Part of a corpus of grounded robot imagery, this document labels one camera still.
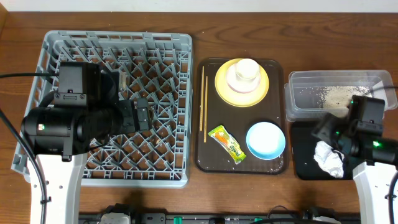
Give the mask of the rice food waste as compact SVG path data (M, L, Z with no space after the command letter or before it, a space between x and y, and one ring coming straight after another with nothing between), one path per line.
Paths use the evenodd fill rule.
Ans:
M318 86L299 90L295 104L303 109L341 109L349 104L353 95L372 97L366 86Z

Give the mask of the white napkin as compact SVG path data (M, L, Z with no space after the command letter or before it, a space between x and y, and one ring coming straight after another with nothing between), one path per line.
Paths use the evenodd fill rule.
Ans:
M337 179L343 178L345 156L341 152L334 150L325 141L317 142L313 158L323 172Z

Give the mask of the light blue bowl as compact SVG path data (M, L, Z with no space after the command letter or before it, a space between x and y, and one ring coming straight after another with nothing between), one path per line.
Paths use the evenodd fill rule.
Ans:
M246 145L258 159L273 160L281 156L286 147L284 132L274 123L260 122L246 133Z

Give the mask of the green yellow snack wrapper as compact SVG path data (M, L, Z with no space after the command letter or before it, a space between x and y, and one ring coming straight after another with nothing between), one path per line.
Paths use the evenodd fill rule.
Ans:
M232 157L235 164L242 162L246 155L240 147L238 141L226 130L223 125L219 125L216 128L208 132L208 135L216 140Z

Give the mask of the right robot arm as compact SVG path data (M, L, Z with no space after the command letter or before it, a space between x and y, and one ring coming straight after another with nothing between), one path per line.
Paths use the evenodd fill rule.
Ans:
M361 223L397 223L397 141L382 136L376 120L327 114L312 135L347 157L362 161L352 170Z

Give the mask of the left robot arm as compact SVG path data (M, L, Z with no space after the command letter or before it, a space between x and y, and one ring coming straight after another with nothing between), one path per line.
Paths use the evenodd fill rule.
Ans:
M92 139L148 131L153 113L145 98L69 102L37 107L22 121L22 133L34 158L31 176L31 223L78 223L83 170Z

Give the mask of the clear plastic waste bin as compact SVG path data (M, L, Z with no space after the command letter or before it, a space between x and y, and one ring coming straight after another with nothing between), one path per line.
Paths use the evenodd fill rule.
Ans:
M392 78L386 70L296 71L284 85L285 113L290 122L310 121L331 113L343 118L353 95L385 101L385 110L397 108Z

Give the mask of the black waste tray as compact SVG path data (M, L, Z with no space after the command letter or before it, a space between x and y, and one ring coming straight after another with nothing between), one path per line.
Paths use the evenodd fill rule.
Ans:
M342 179L334 178L319 168L313 158L315 146L318 141L321 141L312 136L312 130L316 124L315 121L301 121L292 124L290 135L296 175L302 180L351 180L353 169L361 162L359 159L344 155Z

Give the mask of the grey dishwasher rack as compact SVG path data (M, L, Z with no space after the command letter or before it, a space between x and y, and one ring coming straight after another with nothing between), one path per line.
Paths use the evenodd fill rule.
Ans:
M193 44L187 34L52 30L37 72L57 72L67 61L121 72L120 100L145 98L152 128L92 141L82 185L182 188L188 182L193 95Z

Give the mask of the wooden chopstick left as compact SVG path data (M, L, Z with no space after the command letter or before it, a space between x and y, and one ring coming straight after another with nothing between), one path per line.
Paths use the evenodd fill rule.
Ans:
M202 69L201 69L201 93L200 93L200 131L203 131L204 87L205 87L205 76L204 76L204 66L202 66Z

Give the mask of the yellow plate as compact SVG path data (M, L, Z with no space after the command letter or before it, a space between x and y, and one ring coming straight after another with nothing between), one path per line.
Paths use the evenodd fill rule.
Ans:
M215 75L215 88L217 94L219 94L221 99L224 100L229 105L240 108L250 107L258 104L260 101L262 101L265 98L269 90L268 74L265 71L265 69L259 64L258 65L260 69L261 82L253 92L238 93L233 91L228 86L228 84L226 83L227 69L229 69L230 66L232 66L235 63L238 63L242 59L243 58L236 58L228 60L227 62L222 64L222 66L218 69Z

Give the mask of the pink small bowl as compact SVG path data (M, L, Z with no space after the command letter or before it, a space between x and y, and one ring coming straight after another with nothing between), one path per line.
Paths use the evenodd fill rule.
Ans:
M237 72L237 64L233 64L227 69L226 83L235 92L250 93L253 92L261 82L259 70L254 78L242 78Z

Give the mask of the white cup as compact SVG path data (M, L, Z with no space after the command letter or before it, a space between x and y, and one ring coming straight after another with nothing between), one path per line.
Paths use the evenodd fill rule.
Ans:
M236 79L238 86L246 91L255 88L261 79L258 63L250 58L240 60L236 64Z

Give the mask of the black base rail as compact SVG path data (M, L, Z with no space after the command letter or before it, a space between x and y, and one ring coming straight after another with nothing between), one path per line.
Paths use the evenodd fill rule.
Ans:
M83 214L79 215L79 224L100 223L102 214ZM274 213L269 218L293 218L292 215ZM143 224L207 224L207 223L252 223L259 220L267 220L267 215L184 215L184 214L164 214L164 213L139 213L131 218L131 223ZM359 224L359 215L341 215L337 218L343 224Z

